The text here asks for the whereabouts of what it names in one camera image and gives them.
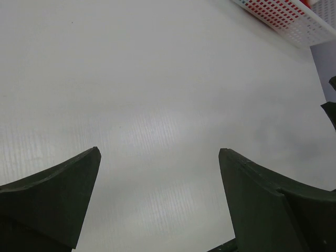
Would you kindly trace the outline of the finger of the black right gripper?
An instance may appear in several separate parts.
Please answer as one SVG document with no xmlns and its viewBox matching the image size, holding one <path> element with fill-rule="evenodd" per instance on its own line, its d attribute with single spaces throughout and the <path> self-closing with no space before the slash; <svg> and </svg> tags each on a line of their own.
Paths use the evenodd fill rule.
<svg viewBox="0 0 336 252">
<path fill-rule="evenodd" d="M 336 130 L 336 103 L 328 101 L 322 104 L 321 108 L 325 111 L 334 129 Z"/>
<path fill-rule="evenodd" d="M 336 91 L 336 76 L 332 77 L 329 80 L 329 84 L 331 85 L 331 87 Z"/>
</svg>

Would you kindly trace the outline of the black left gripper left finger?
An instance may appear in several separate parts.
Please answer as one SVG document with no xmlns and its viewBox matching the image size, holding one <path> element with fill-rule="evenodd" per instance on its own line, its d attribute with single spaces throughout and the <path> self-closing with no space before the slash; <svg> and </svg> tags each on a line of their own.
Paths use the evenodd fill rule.
<svg viewBox="0 0 336 252">
<path fill-rule="evenodd" d="M 99 171 L 94 146 L 58 165 L 1 186 L 1 251 L 77 247 Z"/>
</svg>

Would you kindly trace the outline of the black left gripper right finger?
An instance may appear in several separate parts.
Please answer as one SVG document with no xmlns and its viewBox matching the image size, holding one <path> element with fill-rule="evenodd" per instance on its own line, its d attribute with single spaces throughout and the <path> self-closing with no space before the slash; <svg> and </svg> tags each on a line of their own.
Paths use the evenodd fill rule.
<svg viewBox="0 0 336 252">
<path fill-rule="evenodd" d="M 335 251 L 335 192 L 300 183 L 231 149 L 218 155 L 239 251 Z"/>
</svg>

